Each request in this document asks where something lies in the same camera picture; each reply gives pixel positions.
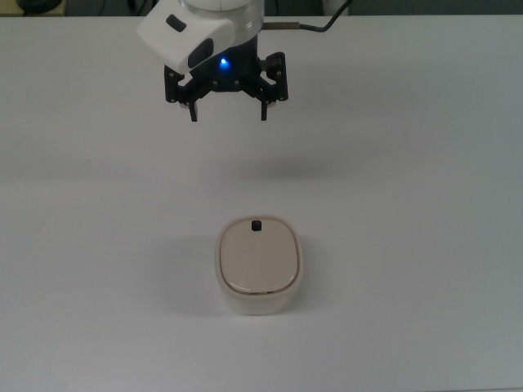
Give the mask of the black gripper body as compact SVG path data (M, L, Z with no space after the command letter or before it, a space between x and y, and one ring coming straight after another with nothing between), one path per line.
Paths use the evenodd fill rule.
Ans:
M218 53L190 72L190 84L211 91L239 91L244 80L255 80L260 74L258 36Z

